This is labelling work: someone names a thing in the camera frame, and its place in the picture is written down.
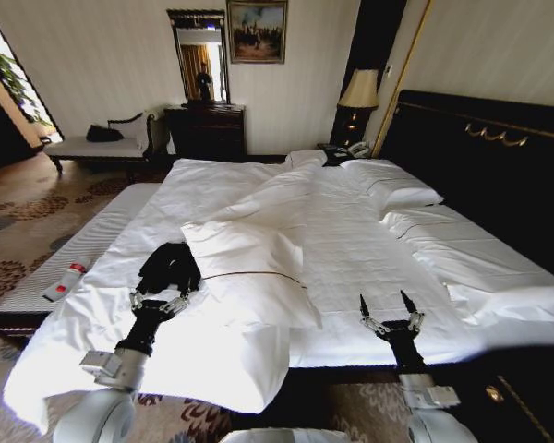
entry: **black headboard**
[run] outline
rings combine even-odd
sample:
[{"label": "black headboard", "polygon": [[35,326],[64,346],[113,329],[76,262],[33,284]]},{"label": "black headboard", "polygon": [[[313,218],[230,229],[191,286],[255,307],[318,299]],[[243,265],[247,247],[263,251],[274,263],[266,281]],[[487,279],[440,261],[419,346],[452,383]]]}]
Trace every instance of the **black headboard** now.
[{"label": "black headboard", "polygon": [[404,90],[379,153],[554,274],[554,107]]}]

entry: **mirror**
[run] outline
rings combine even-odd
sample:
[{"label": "mirror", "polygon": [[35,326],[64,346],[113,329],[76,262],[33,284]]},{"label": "mirror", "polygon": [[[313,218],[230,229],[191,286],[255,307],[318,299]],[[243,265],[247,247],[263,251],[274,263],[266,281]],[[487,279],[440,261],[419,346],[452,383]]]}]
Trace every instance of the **mirror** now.
[{"label": "mirror", "polygon": [[230,103],[222,10],[168,9],[188,103]]}]

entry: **mirror frame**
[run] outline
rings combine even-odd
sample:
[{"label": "mirror frame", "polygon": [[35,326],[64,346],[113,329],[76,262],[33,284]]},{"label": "mirror frame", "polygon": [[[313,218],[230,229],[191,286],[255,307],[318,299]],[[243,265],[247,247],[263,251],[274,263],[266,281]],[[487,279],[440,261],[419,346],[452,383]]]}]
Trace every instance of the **mirror frame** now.
[{"label": "mirror frame", "polygon": [[[178,64],[181,70],[181,80],[183,81],[183,89],[185,90],[185,100],[187,103],[196,103],[197,105],[222,105],[231,104],[230,101],[230,78],[228,77],[228,60],[226,52],[226,37],[225,37],[225,11],[223,9],[166,9],[168,18],[170,19],[170,26],[173,28],[173,36],[175,37],[175,49],[176,56],[178,57]],[[225,86],[225,101],[214,102],[199,102],[190,100],[188,98],[187,83],[185,82],[185,60],[183,60],[183,54],[181,53],[180,41],[178,40],[178,28],[176,22],[180,19],[199,19],[205,24],[208,20],[214,26],[220,26],[220,34],[222,35],[222,70],[224,76]]]}]

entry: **picture frame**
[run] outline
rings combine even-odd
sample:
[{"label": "picture frame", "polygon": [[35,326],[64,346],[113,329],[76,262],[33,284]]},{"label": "picture frame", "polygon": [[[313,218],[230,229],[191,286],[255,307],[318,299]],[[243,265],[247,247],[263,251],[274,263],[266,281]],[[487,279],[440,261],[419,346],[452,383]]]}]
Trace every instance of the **picture frame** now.
[{"label": "picture frame", "polygon": [[285,63],[287,0],[227,0],[232,63]]}]

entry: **lamp shade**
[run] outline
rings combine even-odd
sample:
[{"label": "lamp shade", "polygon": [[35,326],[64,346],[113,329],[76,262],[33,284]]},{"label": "lamp shade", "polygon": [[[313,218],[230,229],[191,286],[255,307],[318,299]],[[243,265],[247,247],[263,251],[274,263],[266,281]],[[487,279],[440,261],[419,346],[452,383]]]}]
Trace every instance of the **lamp shade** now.
[{"label": "lamp shade", "polygon": [[378,71],[376,69],[356,69],[351,82],[339,100],[339,106],[347,108],[375,108],[378,106]]}]

